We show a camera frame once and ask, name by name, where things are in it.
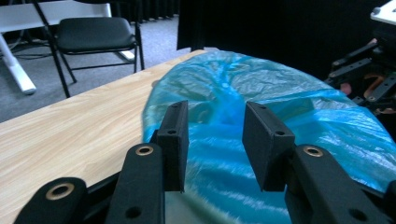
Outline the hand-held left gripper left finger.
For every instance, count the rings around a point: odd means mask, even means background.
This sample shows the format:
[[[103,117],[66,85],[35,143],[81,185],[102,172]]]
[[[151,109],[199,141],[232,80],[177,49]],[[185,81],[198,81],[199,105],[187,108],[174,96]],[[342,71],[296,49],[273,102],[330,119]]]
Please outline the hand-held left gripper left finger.
[[[184,191],[189,149],[188,102],[169,105],[159,129],[151,142],[163,150],[163,178],[165,191]]]

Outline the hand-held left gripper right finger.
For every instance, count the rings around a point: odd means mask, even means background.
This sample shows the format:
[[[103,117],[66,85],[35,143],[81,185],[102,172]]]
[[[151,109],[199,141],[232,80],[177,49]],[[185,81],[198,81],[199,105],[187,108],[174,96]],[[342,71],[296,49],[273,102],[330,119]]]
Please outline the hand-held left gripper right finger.
[[[242,142],[261,190],[283,191],[295,135],[267,106],[246,103]]]

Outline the blue plastic bag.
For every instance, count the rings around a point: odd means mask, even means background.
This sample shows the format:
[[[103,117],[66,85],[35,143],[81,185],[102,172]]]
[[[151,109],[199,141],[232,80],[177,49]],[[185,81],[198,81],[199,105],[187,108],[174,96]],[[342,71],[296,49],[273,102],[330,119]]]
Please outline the blue plastic bag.
[[[330,151],[355,180],[383,191],[396,180],[396,143],[365,107],[281,63],[213,51],[176,65],[155,85],[142,119],[149,139],[167,107],[187,101],[185,188],[227,213],[235,224],[291,224],[281,192],[262,192],[242,144],[248,101],[265,104],[297,144]]]

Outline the green plastic trash bin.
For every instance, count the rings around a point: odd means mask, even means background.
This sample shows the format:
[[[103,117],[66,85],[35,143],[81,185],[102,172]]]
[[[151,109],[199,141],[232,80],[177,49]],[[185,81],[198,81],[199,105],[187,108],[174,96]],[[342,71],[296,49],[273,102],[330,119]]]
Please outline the green plastic trash bin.
[[[235,224],[227,213],[194,193],[165,193],[166,224]]]

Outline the black curtain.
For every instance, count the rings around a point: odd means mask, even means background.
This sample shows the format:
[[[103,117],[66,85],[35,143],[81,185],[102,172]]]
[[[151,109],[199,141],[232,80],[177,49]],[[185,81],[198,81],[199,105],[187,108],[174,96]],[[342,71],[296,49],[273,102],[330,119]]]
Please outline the black curtain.
[[[159,19],[170,19],[179,14],[180,0],[139,0],[140,5],[135,6],[125,3],[111,3],[111,14],[122,17],[128,21],[156,21]]]
[[[180,0],[177,47],[271,60],[319,79],[373,39],[370,14],[389,0]]]

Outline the black folding chair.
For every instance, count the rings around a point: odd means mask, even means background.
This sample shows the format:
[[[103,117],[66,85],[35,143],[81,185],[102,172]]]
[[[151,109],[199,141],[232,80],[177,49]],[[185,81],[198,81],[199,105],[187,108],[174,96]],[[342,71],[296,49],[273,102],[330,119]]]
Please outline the black folding chair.
[[[62,19],[54,34],[45,16],[42,4],[37,0],[31,0],[35,10],[44,24],[45,37],[48,39],[49,48],[53,61],[61,80],[64,94],[70,97],[68,85],[66,84],[64,72],[60,60],[69,72],[74,83],[77,82],[73,71],[83,69],[100,68],[100,65],[71,68],[65,55],[85,55],[109,52],[120,52],[134,50],[134,56],[139,56],[140,66],[145,68],[142,37],[139,25],[139,8],[141,0],[76,0],[82,4],[105,4],[121,3],[132,5],[134,10],[135,24],[132,28],[123,17],[86,17]]]

